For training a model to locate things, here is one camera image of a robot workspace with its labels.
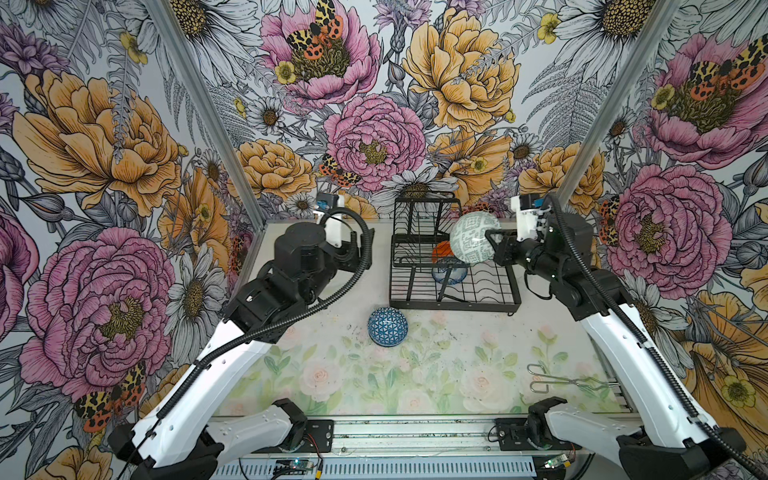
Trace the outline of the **green patterned bowl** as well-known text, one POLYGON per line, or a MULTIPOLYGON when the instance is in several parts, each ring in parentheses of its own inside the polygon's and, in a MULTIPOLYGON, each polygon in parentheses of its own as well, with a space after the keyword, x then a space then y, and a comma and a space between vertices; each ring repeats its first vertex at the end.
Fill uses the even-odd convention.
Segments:
POLYGON ((476 211, 462 215, 450 233, 453 255, 471 265, 491 260, 494 248, 486 233, 500 228, 501 222, 491 213, 476 211))

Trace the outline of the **black wire dish rack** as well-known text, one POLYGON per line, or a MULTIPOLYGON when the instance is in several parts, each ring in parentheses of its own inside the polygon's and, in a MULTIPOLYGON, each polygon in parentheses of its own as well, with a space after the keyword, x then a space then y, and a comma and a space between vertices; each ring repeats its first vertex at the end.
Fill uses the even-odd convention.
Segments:
POLYGON ((463 213, 452 193, 403 194, 393 204, 389 305, 513 315, 521 295, 511 268, 462 262, 450 232, 463 213))

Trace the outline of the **blue floral bowl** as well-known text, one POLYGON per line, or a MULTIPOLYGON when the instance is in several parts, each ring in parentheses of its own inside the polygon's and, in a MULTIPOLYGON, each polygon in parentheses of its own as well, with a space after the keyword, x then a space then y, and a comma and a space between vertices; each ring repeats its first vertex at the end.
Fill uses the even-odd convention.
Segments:
POLYGON ((433 263, 431 276, 436 283, 448 286, 462 283, 468 275, 468 266, 455 257, 444 258, 433 263))

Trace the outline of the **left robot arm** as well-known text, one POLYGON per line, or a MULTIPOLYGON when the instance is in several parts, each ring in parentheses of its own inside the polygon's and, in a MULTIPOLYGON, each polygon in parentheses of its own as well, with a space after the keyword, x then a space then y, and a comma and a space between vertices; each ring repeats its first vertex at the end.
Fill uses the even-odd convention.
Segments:
POLYGON ((291 400, 239 420, 213 416, 241 377, 294 324, 343 298, 372 265, 375 232, 341 206, 289 226, 274 257, 227 307, 208 345, 142 420, 116 428, 109 444, 135 469, 126 479, 209 479, 216 469, 264 449, 295 450, 306 414, 291 400))

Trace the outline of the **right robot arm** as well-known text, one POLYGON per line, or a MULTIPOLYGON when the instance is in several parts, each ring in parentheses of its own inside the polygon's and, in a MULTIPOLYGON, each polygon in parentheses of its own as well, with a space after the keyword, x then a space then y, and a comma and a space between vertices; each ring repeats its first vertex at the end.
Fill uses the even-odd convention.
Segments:
POLYGON ((590 266, 588 226, 552 206, 519 213, 514 230, 482 234, 496 264, 520 265, 548 281, 550 298, 586 331, 635 413, 632 421, 613 420, 550 397, 529 409, 529 442, 584 447, 631 479, 700 479, 728 461, 761 477, 739 432, 719 426, 687 391, 618 277, 590 266))

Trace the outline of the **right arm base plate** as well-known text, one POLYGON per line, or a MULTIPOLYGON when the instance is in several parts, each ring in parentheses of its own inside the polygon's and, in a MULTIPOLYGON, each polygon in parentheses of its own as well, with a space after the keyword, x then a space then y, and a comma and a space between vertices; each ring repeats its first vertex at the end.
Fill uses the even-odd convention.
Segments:
POLYGON ((494 431, 501 451, 572 451, 571 442, 551 436, 546 427, 530 426, 527 418, 502 417, 494 420, 494 431))

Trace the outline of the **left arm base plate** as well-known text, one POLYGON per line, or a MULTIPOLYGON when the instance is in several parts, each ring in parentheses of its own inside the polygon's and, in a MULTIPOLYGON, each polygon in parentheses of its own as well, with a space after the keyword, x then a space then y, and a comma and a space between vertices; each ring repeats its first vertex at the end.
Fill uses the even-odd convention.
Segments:
POLYGON ((334 429, 333 420, 309 419, 292 426, 279 448, 290 453, 329 453, 332 450, 334 429))

